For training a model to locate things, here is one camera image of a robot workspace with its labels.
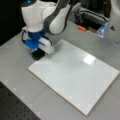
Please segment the robot base with orange clamps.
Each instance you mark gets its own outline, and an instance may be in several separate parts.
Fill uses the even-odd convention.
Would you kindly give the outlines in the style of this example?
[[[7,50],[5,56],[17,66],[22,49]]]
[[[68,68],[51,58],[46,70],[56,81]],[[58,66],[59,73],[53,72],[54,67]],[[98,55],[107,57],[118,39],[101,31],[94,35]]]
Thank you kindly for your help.
[[[73,0],[78,25],[92,26],[101,37],[120,41],[120,0]]]

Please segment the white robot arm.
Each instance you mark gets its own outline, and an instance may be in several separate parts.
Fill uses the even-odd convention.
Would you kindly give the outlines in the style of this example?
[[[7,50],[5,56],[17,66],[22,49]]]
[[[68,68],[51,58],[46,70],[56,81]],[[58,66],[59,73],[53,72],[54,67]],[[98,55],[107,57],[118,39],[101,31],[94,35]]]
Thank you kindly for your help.
[[[22,16],[26,24],[22,28],[28,38],[23,43],[29,48],[39,49],[43,53],[51,54],[54,46],[45,34],[57,35],[64,31],[67,17],[71,10],[70,0],[46,2],[44,0],[26,0],[22,6]]]

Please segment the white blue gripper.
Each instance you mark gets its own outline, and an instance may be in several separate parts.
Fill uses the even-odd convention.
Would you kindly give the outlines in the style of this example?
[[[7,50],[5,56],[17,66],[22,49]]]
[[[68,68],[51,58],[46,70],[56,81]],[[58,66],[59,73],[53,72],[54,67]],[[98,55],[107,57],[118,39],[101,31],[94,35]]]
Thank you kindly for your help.
[[[22,35],[28,35],[28,38],[21,38],[22,42],[29,48],[35,50],[40,49],[47,54],[54,52],[54,46],[52,41],[45,36],[45,31],[29,32],[26,28],[22,29]]]

